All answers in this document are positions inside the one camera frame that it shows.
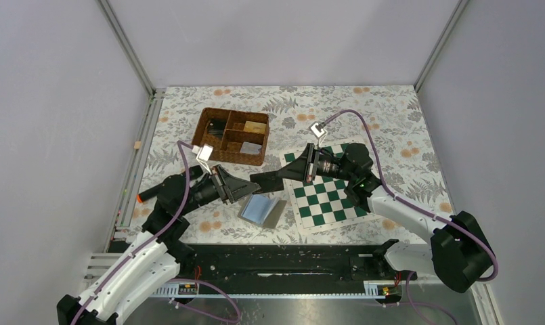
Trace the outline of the silver metal card holder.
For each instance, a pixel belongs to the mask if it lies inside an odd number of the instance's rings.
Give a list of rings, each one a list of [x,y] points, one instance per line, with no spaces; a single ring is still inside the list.
[[[274,229],[284,214],[287,201],[278,197],[251,194],[240,205],[238,217],[265,229]]]

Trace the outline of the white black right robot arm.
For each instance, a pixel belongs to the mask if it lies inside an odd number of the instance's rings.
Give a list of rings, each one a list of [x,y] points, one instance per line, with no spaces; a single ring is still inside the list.
[[[253,175],[264,192],[280,191],[285,180],[311,184],[316,177],[345,182],[343,193],[355,208],[400,223],[425,243],[400,248],[393,244],[373,261],[374,272],[384,279],[398,271],[430,273],[458,293],[475,282],[489,281],[498,274],[496,256],[479,223],[465,211],[442,217],[415,202],[394,194],[377,177],[365,144],[352,143],[340,156],[308,143],[304,151],[277,171]]]

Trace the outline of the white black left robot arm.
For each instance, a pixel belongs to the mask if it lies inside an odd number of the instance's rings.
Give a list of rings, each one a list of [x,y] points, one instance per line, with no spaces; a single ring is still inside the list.
[[[208,173],[190,167],[140,193],[141,201],[157,199],[142,231],[88,289],[60,299],[58,323],[124,324],[163,284],[193,274],[195,252],[180,240],[189,226],[185,214],[216,200],[234,203],[258,190],[258,184],[217,165]]]

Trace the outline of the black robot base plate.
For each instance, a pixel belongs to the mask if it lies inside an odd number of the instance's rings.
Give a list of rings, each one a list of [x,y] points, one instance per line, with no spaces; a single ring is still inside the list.
[[[394,286],[409,271],[392,267],[380,245],[193,244],[178,278],[211,283],[229,295],[353,295],[365,282]]]

